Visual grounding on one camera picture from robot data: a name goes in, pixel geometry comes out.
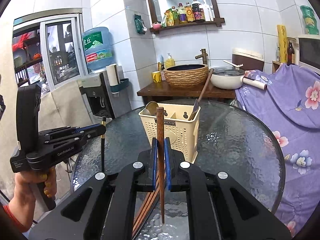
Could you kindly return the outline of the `person's left hand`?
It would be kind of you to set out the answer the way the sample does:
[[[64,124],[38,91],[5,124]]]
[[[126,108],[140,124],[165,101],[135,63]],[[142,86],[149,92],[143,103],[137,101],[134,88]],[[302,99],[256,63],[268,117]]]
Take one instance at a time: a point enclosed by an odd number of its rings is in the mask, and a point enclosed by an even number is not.
[[[56,169],[51,167],[44,172],[33,170],[15,174],[14,196],[4,211],[20,232],[27,232],[33,224],[36,198],[31,190],[31,184],[44,183],[44,194],[52,198],[56,195]]]

